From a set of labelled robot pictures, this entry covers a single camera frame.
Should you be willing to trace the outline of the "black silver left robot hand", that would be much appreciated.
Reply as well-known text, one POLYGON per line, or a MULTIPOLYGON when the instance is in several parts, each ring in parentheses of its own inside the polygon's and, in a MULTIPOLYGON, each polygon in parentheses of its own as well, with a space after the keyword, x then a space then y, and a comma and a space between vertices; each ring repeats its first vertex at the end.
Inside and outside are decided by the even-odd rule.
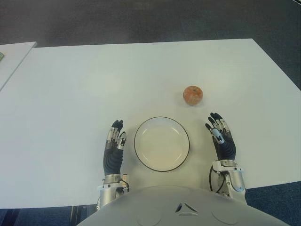
POLYGON ((121 132, 123 121, 116 120, 106 138, 105 150, 103 154, 103 170, 104 175, 120 174, 123 162, 123 150, 127 141, 125 131, 121 132))

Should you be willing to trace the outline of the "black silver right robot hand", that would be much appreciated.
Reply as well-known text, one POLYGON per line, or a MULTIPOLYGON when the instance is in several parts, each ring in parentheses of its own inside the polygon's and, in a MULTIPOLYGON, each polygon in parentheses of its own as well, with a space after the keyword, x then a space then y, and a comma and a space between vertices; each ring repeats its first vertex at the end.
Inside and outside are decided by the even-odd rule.
POLYGON ((218 113, 210 113, 208 120, 212 126, 205 126, 211 133, 218 160, 234 161, 236 146, 226 121, 218 113))

